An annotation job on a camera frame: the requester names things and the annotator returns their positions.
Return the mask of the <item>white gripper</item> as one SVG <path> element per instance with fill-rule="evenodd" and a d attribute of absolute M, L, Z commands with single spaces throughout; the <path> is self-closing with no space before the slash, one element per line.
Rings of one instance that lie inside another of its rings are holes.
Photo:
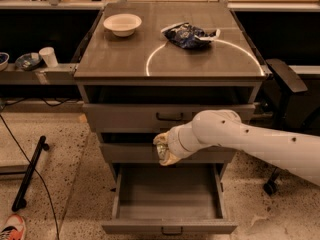
<path fill-rule="evenodd" d="M 193 154 L 188 150 L 183 143 L 183 134 L 186 133 L 187 137 L 191 137 L 191 128 L 186 125 L 175 126 L 169 130 L 169 132 L 158 134 L 153 144 L 156 146 L 167 146 L 169 151 L 159 155 L 159 163 L 162 166 L 169 166 L 176 164 L 180 159 L 187 158 Z"/>

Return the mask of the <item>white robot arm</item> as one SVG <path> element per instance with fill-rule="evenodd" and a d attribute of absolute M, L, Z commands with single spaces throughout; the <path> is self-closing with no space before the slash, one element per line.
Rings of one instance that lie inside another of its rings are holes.
<path fill-rule="evenodd" d="M 168 166 L 209 148 L 243 151 L 320 185 L 320 137 L 250 126 L 232 110 L 205 110 L 157 135 L 159 162 Z"/>

